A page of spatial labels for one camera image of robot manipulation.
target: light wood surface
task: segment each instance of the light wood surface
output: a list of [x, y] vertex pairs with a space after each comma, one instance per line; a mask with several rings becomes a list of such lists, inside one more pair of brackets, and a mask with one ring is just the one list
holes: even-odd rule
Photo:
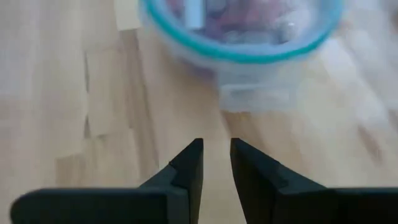
[[136, 1], [0, 1], [0, 223], [41, 187], [134, 187], [205, 139], [200, 223], [244, 223], [241, 137], [326, 186], [398, 186], [393, 0], [350, 0], [305, 62], [297, 107], [232, 114], [142, 28]]

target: container lid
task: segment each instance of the container lid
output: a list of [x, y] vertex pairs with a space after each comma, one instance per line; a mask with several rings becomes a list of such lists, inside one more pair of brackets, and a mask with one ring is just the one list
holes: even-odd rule
[[142, 0], [154, 24], [196, 53], [273, 63], [316, 49], [336, 27], [342, 0]]

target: clear plastic container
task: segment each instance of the clear plastic container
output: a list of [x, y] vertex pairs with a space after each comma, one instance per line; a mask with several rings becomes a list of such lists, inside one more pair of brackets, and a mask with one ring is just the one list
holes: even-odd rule
[[[178, 1], [184, 5], [177, 9], [171, 6], [170, 2]], [[141, 0], [142, 18], [145, 26], [157, 31], [175, 58], [186, 63], [193, 73], [216, 81], [221, 109], [256, 112], [290, 108], [295, 103], [302, 60], [336, 27], [342, 0], [292, 1], [296, 9], [282, 17], [282, 11], [270, 13], [275, 11], [270, 2], [286, 0], [252, 0], [265, 7], [242, 5], [247, 1]], [[227, 19], [216, 21], [206, 8], [209, 2], [214, 4], [215, 14], [227, 14]], [[239, 7], [226, 12], [226, 2]], [[305, 7], [303, 13], [297, 14], [301, 7]], [[229, 15], [239, 14], [243, 9], [244, 16]], [[253, 20], [257, 21], [255, 26], [241, 22]], [[213, 24], [221, 26], [223, 32], [207, 32], [214, 30]], [[275, 27], [290, 24], [299, 31], [274, 32]]]

